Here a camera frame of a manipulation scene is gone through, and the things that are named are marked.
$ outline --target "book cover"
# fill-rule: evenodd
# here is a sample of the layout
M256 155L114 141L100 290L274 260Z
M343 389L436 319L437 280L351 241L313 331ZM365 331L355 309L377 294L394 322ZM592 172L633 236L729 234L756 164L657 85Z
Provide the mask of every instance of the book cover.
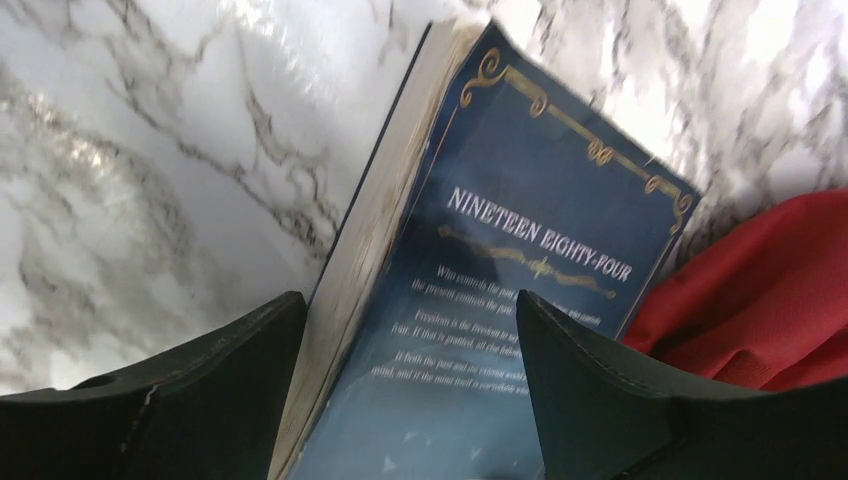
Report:
M518 291L620 338L697 201L491 24L445 93L394 251L289 478L542 478Z

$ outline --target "white marble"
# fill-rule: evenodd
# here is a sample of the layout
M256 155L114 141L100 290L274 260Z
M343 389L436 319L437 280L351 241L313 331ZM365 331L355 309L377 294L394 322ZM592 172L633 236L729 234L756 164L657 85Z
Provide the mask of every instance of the white marble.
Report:
M426 22L495 1L0 0L0 394L310 292ZM839 0L543 0L531 53L705 192L848 183Z

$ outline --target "gold decorative flourish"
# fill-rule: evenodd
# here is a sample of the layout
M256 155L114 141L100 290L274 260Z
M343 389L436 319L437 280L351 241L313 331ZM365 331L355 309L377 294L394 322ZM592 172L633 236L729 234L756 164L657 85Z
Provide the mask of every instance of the gold decorative flourish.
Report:
M589 146L586 148L586 155L590 160L594 160L599 167L603 167L615 155L615 150L612 147L605 147L604 142L600 138L593 138L589 141Z
M574 285L603 294L609 299L615 298L615 290L605 290L598 285L594 277L590 275L566 275L548 263L548 257L541 260L531 260L524 252L517 248L493 247L480 243L473 238L454 231L447 225L439 227L439 236L442 238L455 238L468 245L477 256L484 258L499 258L514 260L527 267L535 275L533 278L542 276L554 277L561 285Z
M524 96L533 100L533 103L530 105L530 116L536 118L545 113L545 109L548 107L548 94L542 90L542 87L531 82L529 78L522 75L521 72L512 68L510 65L506 66L505 71L506 81L516 90L523 93Z
M541 87L531 82L529 78L522 75L521 72L512 68L511 65L506 65L503 70L498 72L500 62L500 50L494 47L490 48L483 55L483 59L480 60L480 65L477 67L477 76L467 81L465 86L462 87L462 92L459 94L459 104L463 108L471 105L472 88L491 87L505 78L507 83L533 100L533 103L530 104L530 116L535 118L543 114L548 106L548 94Z
M459 104L462 107L471 105L471 89L475 87L491 87L498 83L506 74L506 69L498 71L498 64L501 62L501 51L497 48L490 48L483 60L480 61L480 66L477 67L477 76L465 83L462 87L462 92L459 94Z
M569 128L577 132L581 137L585 138L586 141L589 142L586 147L586 156L590 160L594 161L596 165L603 167L611 160L615 160L616 163L645 180L646 195L659 189L665 195L670 197L673 202L672 212L674 214L675 224L671 226L669 232L673 235L680 230L683 226L683 216L690 208L692 208L692 204L694 202L692 195L687 194L681 196L682 192L680 191L680 188L676 187L668 181L668 179L658 175L651 175L644 168L637 165L617 150L609 146L604 146L603 141L598 138L597 135L584 127L580 122L563 112L556 105L550 105L545 91L511 65L506 65L500 73L495 75L499 62L500 51L498 51L498 49L492 48L488 53L486 53L483 57L483 61L480 62L477 77L469 80L462 89L460 104L463 107L467 107L471 103L471 92L467 91L469 88L477 86L488 87L494 85L505 77L506 81L510 85L533 101L533 104L530 106L531 116L538 117L542 114L542 112L547 111L549 114L568 125Z
M674 235L683 226L683 215L692 207L692 201L694 199L689 194L681 196L683 192L680 191L677 185L674 185L659 175L654 175L645 182L645 194L650 195L657 189L674 200L672 213L676 222L669 229L669 233Z

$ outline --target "red cloth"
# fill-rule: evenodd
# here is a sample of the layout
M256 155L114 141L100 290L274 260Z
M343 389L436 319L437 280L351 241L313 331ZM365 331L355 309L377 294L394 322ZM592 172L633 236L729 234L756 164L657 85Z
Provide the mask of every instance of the red cloth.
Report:
M761 390L848 374L848 190L737 227L648 295L624 343Z

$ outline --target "nineteen eighty-four title text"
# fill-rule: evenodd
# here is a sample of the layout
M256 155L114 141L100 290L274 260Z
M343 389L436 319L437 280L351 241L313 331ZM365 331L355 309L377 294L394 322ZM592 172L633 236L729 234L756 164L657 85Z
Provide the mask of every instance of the nineteen eighty-four title text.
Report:
M531 242L558 256L587 266L619 282L626 282L633 270L629 264L598 251L568 235L531 220L491 200L460 187L454 187L449 209Z

